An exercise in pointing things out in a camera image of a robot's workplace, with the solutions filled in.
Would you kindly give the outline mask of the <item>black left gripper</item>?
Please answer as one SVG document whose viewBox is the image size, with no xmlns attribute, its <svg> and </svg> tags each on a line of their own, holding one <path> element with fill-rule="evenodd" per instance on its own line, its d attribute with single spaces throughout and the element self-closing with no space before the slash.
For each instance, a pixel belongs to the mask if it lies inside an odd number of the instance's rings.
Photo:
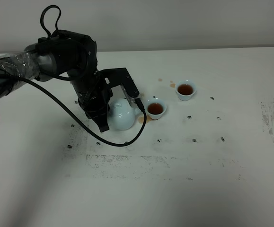
<svg viewBox="0 0 274 227">
<path fill-rule="evenodd" d="M 96 123 L 100 132 L 108 131 L 107 111 L 112 92 L 106 82 L 106 71 L 94 70 L 71 84 L 85 115 Z"/>
</svg>

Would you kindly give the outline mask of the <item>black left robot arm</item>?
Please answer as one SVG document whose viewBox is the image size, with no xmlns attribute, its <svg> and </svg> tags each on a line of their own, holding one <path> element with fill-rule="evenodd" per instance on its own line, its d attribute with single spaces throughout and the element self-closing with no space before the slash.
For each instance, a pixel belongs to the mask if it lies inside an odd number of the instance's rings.
<svg viewBox="0 0 274 227">
<path fill-rule="evenodd" d="M 0 98 L 28 83 L 69 111 L 35 81 L 69 81 L 85 115 L 101 132 L 109 130 L 107 112 L 112 95 L 105 78 L 97 70 L 97 43 L 88 35 L 55 30 L 23 52 L 0 57 Z"/>
</svg>

